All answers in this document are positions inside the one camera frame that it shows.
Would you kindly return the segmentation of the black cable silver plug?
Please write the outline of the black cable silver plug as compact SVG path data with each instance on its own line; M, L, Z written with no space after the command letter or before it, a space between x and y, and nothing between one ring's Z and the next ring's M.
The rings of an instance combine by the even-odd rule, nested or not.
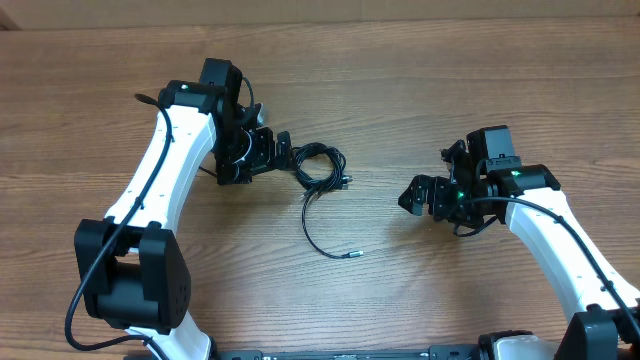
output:
M307 229L307 210L309 205L311 204L312 200L315 198L315 195L307 195L305 197L305 199L303 200L303 206L302 206L302 211L301 211L301 226L302 226L302 230L303 233L306 237L306 240L309 242L309 244L321 255L329 258L329 259L333 259L333 260L344 260L344 259L354 259L354 258L358 258L364 255L364 252L362 250L357 250L357 251L351 251L351 252L347 252L341 255L335 255L332 253L329 253L325 250L323 250L322 248L320 248L312 239L312 237L310 236L310 233Z

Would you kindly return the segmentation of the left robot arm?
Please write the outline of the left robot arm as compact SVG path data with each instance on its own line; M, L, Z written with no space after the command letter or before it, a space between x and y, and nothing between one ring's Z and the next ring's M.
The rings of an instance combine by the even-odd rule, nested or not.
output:
M137 340L155 359L218 358L189 312L191 276L176 239L190 188L208 154L219 185L295 167L289 134L265 126L263 105L240 105L248 84L231 61L208 58L198 81L137 95L158 111L150 144L104 218L82 220L74 235L81 282L64 323L73 348Z

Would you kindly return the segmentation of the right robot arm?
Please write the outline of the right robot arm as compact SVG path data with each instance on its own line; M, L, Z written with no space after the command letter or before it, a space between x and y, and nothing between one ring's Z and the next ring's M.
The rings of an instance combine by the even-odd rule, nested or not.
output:
M433 346L431 359L636 359L639 290L606 260L544 165L523 165L505 125L442 150L449 174L415 176L399 196L413 215L447 221L459 238L495 222L527 247L559 299L568 327L557 342L530 331L484 334L470 346Z

